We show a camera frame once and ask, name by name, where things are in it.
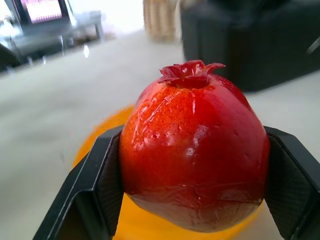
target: table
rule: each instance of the table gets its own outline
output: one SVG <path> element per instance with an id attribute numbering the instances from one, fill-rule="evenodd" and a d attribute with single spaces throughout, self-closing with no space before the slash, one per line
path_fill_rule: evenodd
<path id="1" fill-rule="evenodd" d="M 0 77 L 0 235 L 31 239 L 86 136 L 183 61 L 180 44 L 143 31 Z M 264 125 L 295 135 L 320 159 L 320 74 L 247 95 Z M 281 240 L 267 208 L 235 240 Z"/>
<path id="2" fill-rule="evenodd" d="M 20 26 L 16 25 L 10 31 L 5 31 L 4 27 L 0 28 L 0 42 L 7 42 L 6 46 L 19 55 L 26 56 L 36 50 L 41 50 L 54 43 L 62 41 L 72 36 L 76 31 L 83 30 L 87 27 L 94 27 L 97 39 L 101 42 L 105 40 L 105 34 L 102 26 L 103 15 L 99 11 L 82 13 L 70 17 L 71 24 L 67 27 L 57 30 L 47 31 L 47 25 L 41 27 L 30 26 L 34 30 L 24 33 Z"/>

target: black sofa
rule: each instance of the black sofa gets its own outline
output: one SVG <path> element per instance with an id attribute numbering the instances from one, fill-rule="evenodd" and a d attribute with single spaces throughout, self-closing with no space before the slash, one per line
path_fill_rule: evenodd
<path id="1" fill-rule="evenodd" d="M 0 44 L 0 73 L 7 71 L 8 68 L 18 67 L 20 64 L 18 56 Z"/>
<path id="2" fill-rule="evenodd" d="M 181 28 L 185 59 L 226 64 L 217 73 L 245 92 L 320 69 L 320 0 L 208 0 Z"/>

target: television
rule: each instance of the television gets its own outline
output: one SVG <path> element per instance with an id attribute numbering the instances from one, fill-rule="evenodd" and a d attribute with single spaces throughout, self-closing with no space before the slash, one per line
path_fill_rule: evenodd
<path id="1" fill-rule="evenodd" d="M 70 21 L 65 0 L 13 0 L 21 27 Z"/>

